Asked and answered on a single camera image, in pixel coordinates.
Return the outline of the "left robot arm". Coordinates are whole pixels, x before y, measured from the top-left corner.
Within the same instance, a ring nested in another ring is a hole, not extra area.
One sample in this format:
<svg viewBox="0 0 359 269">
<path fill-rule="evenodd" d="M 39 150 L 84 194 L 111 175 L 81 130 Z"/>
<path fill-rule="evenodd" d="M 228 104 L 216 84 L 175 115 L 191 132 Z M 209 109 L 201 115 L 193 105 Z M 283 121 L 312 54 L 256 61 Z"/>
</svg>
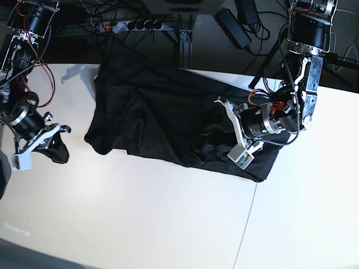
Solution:
<svg viewBox="0 0 359 269">
<path fill-rule="evenodd" d="M 282 58 L 280 88 L 274 91 L 264 80 L 261 89 L 253 82 L 245 103 L 217 100 L 233 124 L 237 143 L 228 157 L 239 166 L 252 161 L 265 143 L 285 145 L 267 140 L 268 135 L 288 132 L 298 136 L 309 128 L 337 6 L 337 1 L 292 1 L 288 23 L 277 41 Z"/>
</svg>

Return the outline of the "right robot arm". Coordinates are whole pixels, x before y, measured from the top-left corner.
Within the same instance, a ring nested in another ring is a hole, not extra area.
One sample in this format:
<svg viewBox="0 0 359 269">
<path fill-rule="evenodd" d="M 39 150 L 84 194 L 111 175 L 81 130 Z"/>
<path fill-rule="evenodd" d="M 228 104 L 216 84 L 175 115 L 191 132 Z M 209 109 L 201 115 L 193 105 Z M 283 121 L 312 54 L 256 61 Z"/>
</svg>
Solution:
<svg viewBox="0 0 359 269">
<path fill-rule="evenodd" d="M 50 112 L 38 113 L 38 95 L 31 91 L 28 74 L 41 67 L 55 92 L 54 76 L 43 57 L 52 36 L 52 20 L 59 1 L 17 1 L 7 21 L 12 30 L 1 47 L 1 124 L 13 132 L 17 170 L 32 167 L 31 153 L 37 152 L 54 163 L 68 162 L 69 153 L 61 133 L 71 132 L 67 125 L 51 123 Z"/>
</svg>

